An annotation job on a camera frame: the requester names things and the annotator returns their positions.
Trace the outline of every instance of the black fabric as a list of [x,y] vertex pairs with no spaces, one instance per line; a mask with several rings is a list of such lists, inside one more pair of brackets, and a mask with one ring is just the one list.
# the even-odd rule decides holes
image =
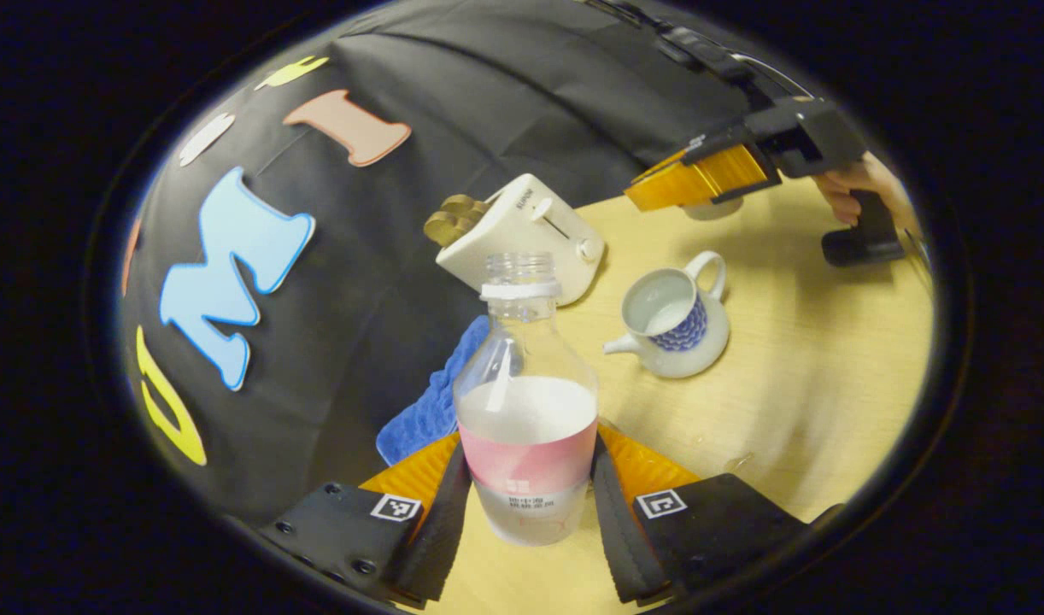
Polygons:
[[[522,172],[572,206],[613,197],[701,125],[745,110],[736,90],[674,65],[651,40],[563,0],[408,0],[293,46],[240,82],[214,85],[222,97],[184,125],[180,143],[220,112],[236,121],[187,167],[171,150],[156,172],[122,303],[124,364],[163,457],[207,502],[250,523],[272,519],[312,486],[383,470],[374,436],[484,311],[437,267],[436,245],[421,232],[444,197],[489,195]],[[328,62],[254,90],[268,71],[310,54]],[[339,89],[383,120],[409,124],[411,137],[353,167],[324,133],[281,123]],[[232,392],[185,335],[162,325],[158,305],[172,265],[203,261],[199,207],[238,165],[250,190],[284,214],[313,215],[317,227],[283,287],[253,293],[260,324],[216,326],[252,347],[244,385]],[[137,326],[197,424],[206,467],[146,417]]]

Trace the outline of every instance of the wooden table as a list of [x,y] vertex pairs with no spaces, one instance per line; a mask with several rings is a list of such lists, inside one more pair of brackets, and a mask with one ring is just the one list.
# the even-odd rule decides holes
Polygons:
[[[599,412],[702,478],[734,472],[802,521],[853,497],[905,428],[928,362],[932,283],[920,256],[836,269],[823,233],[841,228],[811,180],[748,195],[711,221],[678,208],[642,214],[627,198],[577,210],[608,242],[591,289],[557,327],[599,374]],[[702,251],[725,257],[725,354],[665,380],[635,354],[601,354],[623,333],[620,299],[659,267]],[[698,281],[708,288],[713,268]],[[492,535],[475,491],[441,602],[426,613],[638,613],[620,604],[593,495],[580,529],[527,548]]]

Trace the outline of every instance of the blue cloth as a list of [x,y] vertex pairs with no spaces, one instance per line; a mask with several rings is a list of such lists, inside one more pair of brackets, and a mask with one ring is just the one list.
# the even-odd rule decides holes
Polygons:
[[477,316],[460,336],[445,369],[431,374],[430,385],[420,400],[402,409],[378,432],[378,452],[385,463],[396,465],[457,429],[453,381],[487,337],[488,317]]

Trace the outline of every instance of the plastic bottle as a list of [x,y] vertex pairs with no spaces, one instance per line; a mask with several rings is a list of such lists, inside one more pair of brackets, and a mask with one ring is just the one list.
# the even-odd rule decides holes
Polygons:
[[548,253],[488,257],[491,331],[454,380],[477,494],[507,542],[547,545],[579,525],[597,433],[597,377],[557,334]]

